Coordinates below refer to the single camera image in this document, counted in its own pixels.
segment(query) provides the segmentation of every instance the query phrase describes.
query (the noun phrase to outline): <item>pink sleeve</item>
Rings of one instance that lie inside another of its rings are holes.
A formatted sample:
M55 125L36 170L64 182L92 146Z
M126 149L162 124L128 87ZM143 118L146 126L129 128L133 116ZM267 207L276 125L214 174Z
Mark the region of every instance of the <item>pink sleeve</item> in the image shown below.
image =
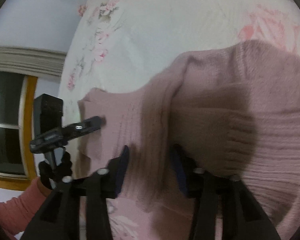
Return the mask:
M26 226L46 199L38 189L38 179L34 179L18 198L14 197L6 203L0 203L0 225L12 235L25 231Z

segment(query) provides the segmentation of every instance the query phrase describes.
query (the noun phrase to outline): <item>curtain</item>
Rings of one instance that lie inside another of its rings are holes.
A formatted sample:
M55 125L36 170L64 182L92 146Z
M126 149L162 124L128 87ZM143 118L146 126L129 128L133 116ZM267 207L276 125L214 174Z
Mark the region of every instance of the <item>curtain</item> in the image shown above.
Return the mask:
M60 81L65 58L61 51L0 47L0 71Z

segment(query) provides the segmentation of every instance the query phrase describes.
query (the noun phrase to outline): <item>window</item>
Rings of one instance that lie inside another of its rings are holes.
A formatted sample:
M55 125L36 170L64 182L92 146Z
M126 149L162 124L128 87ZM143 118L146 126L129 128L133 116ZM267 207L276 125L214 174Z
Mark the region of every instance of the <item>window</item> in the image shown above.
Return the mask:
M36 80L0 72L0 187L23 190L36 176L29 151Z

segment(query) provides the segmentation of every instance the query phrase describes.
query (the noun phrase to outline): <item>bed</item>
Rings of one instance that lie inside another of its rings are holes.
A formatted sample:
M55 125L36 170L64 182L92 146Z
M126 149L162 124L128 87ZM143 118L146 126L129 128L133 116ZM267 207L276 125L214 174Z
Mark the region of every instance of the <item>bed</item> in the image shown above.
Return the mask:
M80 121L77 101L91 88L134 91L185 51L261 39L300 55L300 9L294 0L88 0L81 13L59 89L64 125ZM77 148L73 140L67 150L80 176ZM136 221L116 219L110 218L122 239L138 239Z

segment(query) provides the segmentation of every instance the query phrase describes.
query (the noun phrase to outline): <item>gloved hand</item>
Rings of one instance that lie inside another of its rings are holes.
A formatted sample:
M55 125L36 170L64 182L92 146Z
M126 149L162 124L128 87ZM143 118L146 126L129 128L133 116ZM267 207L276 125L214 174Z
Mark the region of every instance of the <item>gloved hand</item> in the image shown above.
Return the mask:
M53 171L48 163L45 161L39 163L39 173L41 183L48 189L52 189L50 180L52 179L56 183L60 182L63 177L72 175L72 162L70 160L70 154L64 152L61 158L61 163Z

